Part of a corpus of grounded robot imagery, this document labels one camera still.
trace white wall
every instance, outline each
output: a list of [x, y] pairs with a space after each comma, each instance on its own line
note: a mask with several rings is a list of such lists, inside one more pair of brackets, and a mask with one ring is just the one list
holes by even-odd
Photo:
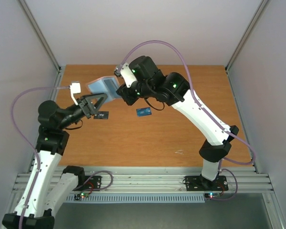
[[[27, 0], [60, 65], [118, 64], [146, 40], [164, 40], [188, 64], [226, 65], [260, 0]], [[180, 64], [167, 47], [137, 51]]]
[[286, 1], [270, 1], [230, 71], [249, 140], [286, 219]]
[[[56, 71], [17, 1], [0, 0], [0, 223], [17, 173], [28, 169], [32, 151], [10, 120], [10, 104], [20, 92], [52, 86]], [[34, 142], [37, 108], [48, 91], [24, 96], [15, 114], [21, 130]]]

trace black mounting plate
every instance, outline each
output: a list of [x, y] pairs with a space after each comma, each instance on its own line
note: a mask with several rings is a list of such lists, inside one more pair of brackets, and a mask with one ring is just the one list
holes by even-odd
[[185, 176], [183, 183], [186, 186], [186, 191], [222, 191], [222, 188], [217, 184], [219, 183], [224, 187], [224, 190], [229, 190], [227, 178], [225, 176], [217, 176], [214, 180], [214, 185], [209, 189], [205, 189], [201, 185], [200, 176]]
[[[89, 182], [93, 184], [93, 188], [100, 188], [101, 184], [102, 184], [102, 176], [93, 176], [90, 178]], [[83, 191], [83, 190], [87, 190], [90, 188], [91, 188], [91, 185], [86, 183], [82, 187], [77, 189], [76, 191]]]

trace black card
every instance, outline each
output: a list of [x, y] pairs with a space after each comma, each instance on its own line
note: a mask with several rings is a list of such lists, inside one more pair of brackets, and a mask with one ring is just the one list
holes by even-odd
[[109, 111], [99, 111], [93, 118], [94, 119], [108, 119]]

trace brown wooden surface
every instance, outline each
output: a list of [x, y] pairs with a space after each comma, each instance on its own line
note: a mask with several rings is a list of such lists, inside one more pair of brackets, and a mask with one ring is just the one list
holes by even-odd
[[[159, 66], [164, 74], [178, 72], [186, 77], [183, 66]], [[67, 65], [62, 86], [80, 81], [82, 93], [89, 94], [86, 83], [112, 75], [113, 65]], [[241, 127], [232, 92], [222, 66], [189, 66], [194, 88], [203, 102], [225, 123]], [[153, 99], [151, 104], [162, 105]], [[73, 102], [69, 90], [61, 90], [57, 103], [65, 108]], [[181, 113], [166, 106], [152, 109], [152, 115], [137, 117], [136, 109], [148, 107], [143, 99], [128, 106], [122, 99], [104, 104], [108, 120], [83, 119], [83, 127], [69, 131], [70, 138], [60, 165], [80, 166], [202, 166], [198, 151], [205, 140], [202, 133]], [[244, 138], [243, 131], [239, 136]], [[247, 148], [232, 142], [229, 157], [247, 162]], [[225, 166], [235, 166], [224, 162]]]

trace wooden table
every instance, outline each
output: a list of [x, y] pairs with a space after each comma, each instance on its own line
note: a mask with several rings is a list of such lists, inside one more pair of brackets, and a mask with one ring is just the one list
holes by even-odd
[[[158, 66], [164, 74], [178, 72], [183, 66]], [[189, 66], [194, 88], [203, 102], [225, 123], [241, 129], [235, 102], [223, 66]], [[67, 65], [62, 86], [79, 81], [82, 94], [89, 94], [87, 82], [113, 75], [113, 65]], [[151, 104], [162, 105], [153, 99]], [[61, 90], [57, 103], [65, 108], [73, 103], [69, 90]], [[104, 104], [108, 120], [83, 119], [83, 127], [69, 131], [70, 138], [60, 165], [79, 166], [157, 166], [201, 167], [198, 151], [205, 140], [202, 133], [181, 113], [171, 107], [152, 109], [152, 115], [137, 117], [136, 109], [148, 107], [143, 99], [128, 106], [122, 99]], [[247, 162], [247, 148], [232, 142], [229, 158]], [[235, 166], [224, 162], [224, 166]]]

